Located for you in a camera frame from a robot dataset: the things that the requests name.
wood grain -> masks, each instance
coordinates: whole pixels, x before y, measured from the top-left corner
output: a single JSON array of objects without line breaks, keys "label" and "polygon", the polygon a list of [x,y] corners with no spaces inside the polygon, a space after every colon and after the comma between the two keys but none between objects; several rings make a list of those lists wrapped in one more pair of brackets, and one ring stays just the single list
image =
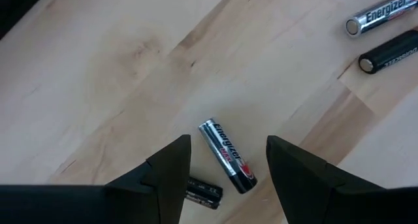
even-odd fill
[{"label": "wood grain", "polygon": [[339,167],[386,188],[417,186],[417,107],[415,88]]},{"label": "wood grain", "polygon": [[220,0],[41,0],[0,42],[0,181],[45,182]]},{"label": "wood grain", "polygon": [[[287,124],[292,125],[293,121],[300,123],[300,119],[305,118],[307,113],[315,112],[315,109],[320,112],[326,108],[326,112],[311,131],[306,136],[301,134],[303,139],[299,146],[337,165],[379,120],[360,99],[338,81],[331,83],[327,89],[323,96],[306,101],[293,116],[293,120]],[[333,103],[330,106],[325,104],[324,108],[314,108],[322,99],[330,98],[332,91],[339,94],[331,97]],[[261,219],[263,223],[273,224],[281,223],[283,218],[273,183],[270,178],[266,178],[226,223],[257,223],[257,220]]]},{"label": "wood grain", "polygon": [[[413,63],[395,77],[351,67],[417,21],[350,39],[345,18],[378,1],[42,0],[0,42],[0,182],[105,184],[191,134],[191,174],[225,196],[217,211],[185,201],[181,223],[279,223],[268,135],[334,164],[354,149],[344,166],[356,171],[389,159],[365,138],[398,118],[397,135],[414,126],[394,113],[415,91]],[[238,194],[199,135],[211,117],[259,179],[253,191]]]}]

energizer logo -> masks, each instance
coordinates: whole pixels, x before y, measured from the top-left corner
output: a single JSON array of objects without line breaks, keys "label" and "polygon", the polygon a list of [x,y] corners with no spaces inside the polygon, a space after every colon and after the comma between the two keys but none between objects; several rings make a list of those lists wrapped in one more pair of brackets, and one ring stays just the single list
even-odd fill
[{"label": "energizer logo", "polygon": [[[225,132],[223,132],[223,129],[222,129],[221,125],[215,123],[214,124],[214,127],[215,127],[217,133],[219,134],[219,136],[222,138],[222,145],[223,145],[223,147],[224,148],[227,148],[229,150],[229,152],[232,154],[232,156],[235,158],[235,162],[240,167],[240,170],[249,179],[253,179],[254,178],[254,174],[249,169],[249,167],[246,164],[246,162],[241,158],[240,154],[237,152],[237,150],[235,149],[234,145],[231,143],[231,141],[229,140],[229,138],[227,137],[227,135],[225,134]],[[229,157],[229,154],[225,150],[220,149],[220,151],[221,151],[222,155],[224,156],[224,158],[226,160],[232,161],[232,159]]]},{"label": "energizer logo", "polygon": [[383,5],[382,7],[376,10],[373,10],[372,12],[368,12],[366,14],[367,23],[373,22],[384,16],[389,16],[391,12],[402,8],[404,5],[406,5],[406,0],[396,0],[396,1],[391,1],[390,3],[386,5]]},{"label": "energizer logo", "polygon": [[410,56],[410,55],[412,55],[412,54],[416,53],[417,51],[418,51],[418,48],[414,48],[414,49],[412,49],[412,50],[410,50],[410,51],[406,52],[405,54],[402,54],[401,56],[399,56],[399,57],[397,57],[397,58],[394,58],[394,59],[392,59],[392,60],[390,60],[390,61],[386,62],[386,63],[385,63],[385,67],[388,67],[388,66],[390,66],[390,65],[393,65],[393,64],[397,63],[398,61],[401,61],[401,60],[402,60],[402,59],[404,59],[405,57],[408,57],[408,56]]}]

black metal part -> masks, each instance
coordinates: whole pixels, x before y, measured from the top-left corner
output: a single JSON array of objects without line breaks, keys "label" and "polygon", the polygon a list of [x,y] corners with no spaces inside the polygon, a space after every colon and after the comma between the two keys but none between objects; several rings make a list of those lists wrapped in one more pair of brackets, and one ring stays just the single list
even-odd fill
[{"label": "black metal part", "polygon": [[0,0],[0,39],[38,0]]},{"label": "black metal part", "polygon": [[[359,66],[365,73],[375,74],[385,67],[402,61],[417,51],[418,31],[412,29],[362,54],[359,57]],[[368,60],[371,67],[363,67],[362,60]]]},{"label": "black metal part", "polygon": [[215,210],[221,204],[222,195],[222,188],[196,178],[189,178],[186,199]]},{"label": "black metal part", "polygon": [[270,175],[289,224],[418,223],[418,188],[384,189],[269,136]]},{"label": "black metal part", "polygon": [[0,185],[0,223],[177,224],[190,156],[183,135],[107,185]]}]

wooden plank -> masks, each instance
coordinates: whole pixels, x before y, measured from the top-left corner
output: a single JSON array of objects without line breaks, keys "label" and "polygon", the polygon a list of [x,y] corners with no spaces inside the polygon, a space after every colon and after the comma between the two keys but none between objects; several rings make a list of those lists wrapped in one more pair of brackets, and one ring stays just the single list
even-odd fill
[{"label": "wooden plank", "polygon": [[340,80],[376,114],[384,117],[418,86],[418,56],[411,56],[375,75],[352,64]]},{"label": "wooden plank", "polygon": [[362,41],[352,41],[341,30],[342,17],[355,12],[357,3],[223,0],[209,20],[141,81],[118,108],[120,114],[87,137],[51,181],[106,183],[178,135],[190,133],[191,174],[224,187],[225,197],[217,212],[186,202],[182,223],[228,220],[251,193],[236,192],[197,126],[217,118],[258,179],[266,179],[266,136],[283,129],[299,106],[358,55]]},{"label": "wooden plank", "polygon": [[0,42],[0,181],[45,182],[221,0],[41,0]]},{"label": "wooden plank", "polygon": [[[52,8],[73,8],[71,0],[64,1],[65,6],[55,2]],[[12,165],[5,172],[7,181],[43,182],[56,170],[49,182],[105,184],[187,133],[193,140],[191,174],[224,187],[225,197],[216,212],[186,201],[182,223],[249,223],[263,209],[243,206],[246,201],[248,205],[275,202],[276,206],[265,210],[271,217],[265,220],[279,222],[282,214],[274,212],[280,209],[277,200],[260,199],[273,192],[265,159],[266,136],[288,138],[337,163],[376,123],[374,113],[335,80],[360,52],[367,51],[366,45],[381,43],[400,29],[399,23],[393,23],[357,40],[344,33],[345,17],[379,0],[222,0],[183,40],[180,35],[178,40],[167,38],[161,30],[176,22],[183,24],[185,14],[164,20],[162,26],[153,24],[152,17],[138,31],[140,38],[148,39],[136,39],[132,27],[140,27],[143,21],[136,20],[137,11],[128,8],[139,6],[138,0],[116,0],[123,1],[116,11],[108,8],[116,6],[108,5],[112,1],[80,0],[74,9],[83,13],[76,19],[72,10],[62,10],[69,19],[49,33],[43,32],[45,24],[55,23],[48,23],[44,18],[48,16],[41,13],[31,27],[37,36],[23,39],[27,48],[13,44],[20,47],[19,52],[9,52],[7,58],[15,62],[6,62],[9,68],[0,77],[7,87],[0,92],[7,103],[0,108],[6,119],[1,136],[6,145],[18,146],[6,147],[2,156],[23,155],[24,161],[2,161]],[[172,0],[164,3],[177,5]],[[162,7],[151,4],[144,2],[145,17],[153,16],[148,14],[150,7]],[[69,26],[71,19],[90,25],[96,13],[101,16],[95,22],[112,20],[112,25],[86,33]],[[95,42],[90,39],[93,44],[84,40],[96,33],[100,35],[94,36]],[[139,51],[136,40],[142,41]],[[168,48],[160,49],[161,43]],[[35,45],[43,49],[33,51]],[[86,48],[91,56],[86,58],[75,48],[79,46],[94,46]],[[140,58],[132,58],[132,52]],[[78,69],[80,60],[87,61],[87,71]],[[39,66],[30,71],[32,63]],[[14,66],[24,66],[27,72],[15,73]],[[41,87],[32,81],[34,76],[42,80]],[[70,83],[66,83],[68,76],[72,76]],[[26,99],[32,98],[30,102],[21,100],[24,93],[29,94]],[[197,126],[210,117],[217,118],[249,161],[260,180],[254,191],[239,195],[200,137]],[[67,129],[66,122],[75,126]],[[29,141],[35,141],[32,150],[27,149]]]},{"label": "wooden plank", "polygon": [[[306,136],[304,133],[300,134],[303,140],[299,146],[337,165],[378,123],[378,118],[338,81],[334,81],[327,89],[328,91],[324,91],[322,96],[317,95],[306,101],[287,124],[301,123],[309,112],[315,113],[315,109],[316,112],[327,109]],[[334,102],[330,106],[313,107],[318,106],[323,99],[333,96],[330,94],[332,92],[339,94],[331,97]],[[283,211],[273,183],[270,178],[266,178],[251,194],[251,197],[233,212],[226,223],[256,223],[259,219],[262,219],[263,223],[273,224],[281,223],[281,221],[285,223],[283,218]]]},{"label": "wooden plank", "polygon": [[386,188],[417,186],[417,107],[415,88],[339,167]]}]

black and silver battery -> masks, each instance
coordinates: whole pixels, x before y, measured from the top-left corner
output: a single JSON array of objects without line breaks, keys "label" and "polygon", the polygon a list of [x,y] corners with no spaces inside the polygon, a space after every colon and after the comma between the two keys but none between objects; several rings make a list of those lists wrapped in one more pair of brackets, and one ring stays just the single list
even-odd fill
[{"label": "black and silver battery", "polygon": [[222,195],[222,188],[196,178],[189,178],[185,192],[186,199],[215,210],[221,204]]},{"label": "black and silver battery", "polygon": [[417,52],[418,27],[360,55],[359,67],[367,74],[376,74]]},{"label": "black and silver battery", "polygon": [[347,19],[345,30],[350,37],[361,34],[391,21],[418,5],[418,0],[386,0],[364,9]]},{"label": "black and silver battery", "polygon": [[251,190],[257,184],[257,179],[222,126],[212,118],[200,125],[199,130],[238,192],[244,194]]}]

